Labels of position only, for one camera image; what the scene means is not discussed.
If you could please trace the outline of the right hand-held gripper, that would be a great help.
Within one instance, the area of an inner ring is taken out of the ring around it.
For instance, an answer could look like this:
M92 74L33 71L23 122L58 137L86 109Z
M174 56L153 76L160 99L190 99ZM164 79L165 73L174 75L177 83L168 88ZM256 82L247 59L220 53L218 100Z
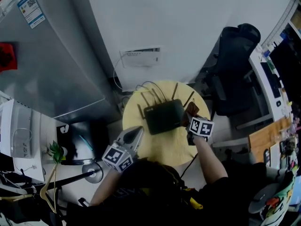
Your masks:
M211 137L214 129L214 122L203 120L200 117L192 117L188 132L200 137Z

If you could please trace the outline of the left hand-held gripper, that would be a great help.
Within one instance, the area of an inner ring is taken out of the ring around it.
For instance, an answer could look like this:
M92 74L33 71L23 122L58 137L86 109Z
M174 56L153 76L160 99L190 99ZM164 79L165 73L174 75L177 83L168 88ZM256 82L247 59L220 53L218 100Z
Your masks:
M116 141L106 148L102 161L111 169L122 173L134 163L142 137L143 126L123 130Z

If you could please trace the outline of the brown cloth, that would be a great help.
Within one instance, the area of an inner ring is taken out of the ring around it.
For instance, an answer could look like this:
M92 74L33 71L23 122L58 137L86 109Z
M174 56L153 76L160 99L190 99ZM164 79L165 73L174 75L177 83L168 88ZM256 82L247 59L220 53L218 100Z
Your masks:
M194 102L190 102L187 108L184 111L182 126L188 127L191 123L193 117L198 117L199 108L196 106Z

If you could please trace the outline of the black router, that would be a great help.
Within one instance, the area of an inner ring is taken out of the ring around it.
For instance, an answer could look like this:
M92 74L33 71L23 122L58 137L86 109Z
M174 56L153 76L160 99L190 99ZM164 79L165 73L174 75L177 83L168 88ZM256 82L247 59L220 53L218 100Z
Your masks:
M146 120L149 133L151 135L157 135L167 131L174 130L179 127L187 127L189 123L189 110L190 107L188 103L192 99L194 92L191 92L190 96L183 104L180 99L175 99L175 93L178 88L178 83L176 83L175 88L172 93L171 100L167 100L162 89L154 82L150 82L152 85L157 87L157 89L162 94L163 98L160 98L154 88L147 88L144 85L140 85L141 88L145 89L145 92L149 92L154 99L154 105L151 105L143 91L140 91L142 98L144 99L147 107L142 109L140 105L137 105L141 118Z

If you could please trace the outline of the person's left forearm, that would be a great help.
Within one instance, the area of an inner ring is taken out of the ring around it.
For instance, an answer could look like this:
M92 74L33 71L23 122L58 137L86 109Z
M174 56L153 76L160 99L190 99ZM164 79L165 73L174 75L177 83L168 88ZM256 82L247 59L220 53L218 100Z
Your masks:
M94 193L90 206L98 206L103 203L111 194L113 194L118 186L121 173L111 169L103 182L99 185Z

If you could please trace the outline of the person's right forearm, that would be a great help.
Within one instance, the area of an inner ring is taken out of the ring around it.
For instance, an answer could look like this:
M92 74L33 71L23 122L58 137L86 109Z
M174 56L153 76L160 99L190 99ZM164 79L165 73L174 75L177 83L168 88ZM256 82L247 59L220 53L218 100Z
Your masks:
M213 184L221 178L227 178L226 169L203 137L194 136L193 143L198 152L200 165L207 184Z

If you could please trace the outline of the teal pen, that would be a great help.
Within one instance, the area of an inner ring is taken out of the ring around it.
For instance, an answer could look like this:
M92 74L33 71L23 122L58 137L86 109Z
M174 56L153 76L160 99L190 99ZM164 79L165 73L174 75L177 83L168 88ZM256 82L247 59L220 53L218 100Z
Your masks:
M93 147L90 145L90 143L89 143L82 135L80 135L79 137L80 137L81 140L87 145L87 147L88 147L91 151L93 151Z

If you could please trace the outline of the black coat stand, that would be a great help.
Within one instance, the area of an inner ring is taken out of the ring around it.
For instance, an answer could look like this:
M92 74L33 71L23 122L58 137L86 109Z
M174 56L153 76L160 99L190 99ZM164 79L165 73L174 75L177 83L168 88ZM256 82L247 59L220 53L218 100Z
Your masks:
M97 184L103 179L103 169L98 163L92 163L83 165L82 174L73 176L71 178L65 178L59 181L53 181L41 185L34 186L37 192L40 192L42 188L45 188L46 191L50 189L59 188L67 184L85 179L89 183Z

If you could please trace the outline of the black high-back office chair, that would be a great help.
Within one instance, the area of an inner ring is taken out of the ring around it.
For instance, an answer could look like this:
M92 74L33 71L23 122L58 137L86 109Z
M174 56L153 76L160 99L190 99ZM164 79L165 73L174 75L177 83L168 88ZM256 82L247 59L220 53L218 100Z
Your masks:
M230 117L250 108L250 86L244 76L249 71L249 57L260 40L259 30L251 24L222 30L217 62L207 69L203 79L208 86L203 92L213 101L217 115Z

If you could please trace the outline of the potted green plant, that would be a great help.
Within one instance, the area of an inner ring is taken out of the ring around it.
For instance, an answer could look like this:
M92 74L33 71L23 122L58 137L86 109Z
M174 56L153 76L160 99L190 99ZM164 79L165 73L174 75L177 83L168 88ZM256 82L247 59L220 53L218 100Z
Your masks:
M49 144L49 151L55 164L60 164L62 161L66 160L68 150L63 146L60 146L56 141Z

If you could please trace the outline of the silver refrigerator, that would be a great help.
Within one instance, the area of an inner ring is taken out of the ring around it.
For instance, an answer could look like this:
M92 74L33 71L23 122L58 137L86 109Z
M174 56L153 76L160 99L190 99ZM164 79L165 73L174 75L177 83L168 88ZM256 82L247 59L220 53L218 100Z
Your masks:
M0 42L13 46L17 62L0 73L0 92L61 122L119 120L89 0L37 0L46 20L34 29L19 1L0 0Z

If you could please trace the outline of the wooden clothes hanger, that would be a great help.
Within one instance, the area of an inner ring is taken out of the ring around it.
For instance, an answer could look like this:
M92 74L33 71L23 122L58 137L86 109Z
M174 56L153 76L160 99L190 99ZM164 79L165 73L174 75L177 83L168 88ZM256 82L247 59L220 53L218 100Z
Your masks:
M40 197L41 199L43 199L44 201L46 201L46 203L48 204L48 206L50 207L50 209L52 210L52 212L54 214L57 213L56 211L56 203L54 203L54 205L52 205L52 203L50 202L50 200L47 198L47 191L48 191L48 187L50 185L50 182L52 180L52 178L54 178L54 199L55 199L55 182L56 182L56 170L57 170L57 167L58 167L58 164L55 164L51 173L50 173L50 176L47 180L47 182L45 183L45 185L40 189Z

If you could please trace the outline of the white microwave oven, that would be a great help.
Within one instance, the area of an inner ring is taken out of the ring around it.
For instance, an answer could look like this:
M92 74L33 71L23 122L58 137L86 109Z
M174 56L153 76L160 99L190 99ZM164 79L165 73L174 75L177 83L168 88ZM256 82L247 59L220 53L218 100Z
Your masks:
M11 99L0 105L0 153L29 159L31 150L32 109Z

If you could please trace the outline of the refrigerator energy label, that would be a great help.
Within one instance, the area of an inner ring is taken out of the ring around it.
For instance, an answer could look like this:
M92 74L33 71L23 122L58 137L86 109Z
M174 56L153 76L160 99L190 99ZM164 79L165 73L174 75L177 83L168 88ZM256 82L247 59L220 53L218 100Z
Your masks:
M17 6L31 29L46 20L37 0L20 0Z

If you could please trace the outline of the white wall network box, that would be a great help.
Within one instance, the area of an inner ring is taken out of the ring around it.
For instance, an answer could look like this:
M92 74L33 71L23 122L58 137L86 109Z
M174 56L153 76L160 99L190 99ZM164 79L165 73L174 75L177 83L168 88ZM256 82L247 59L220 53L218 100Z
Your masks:
M152 67L160 64L162 48L159 46L120 50L123 67Z

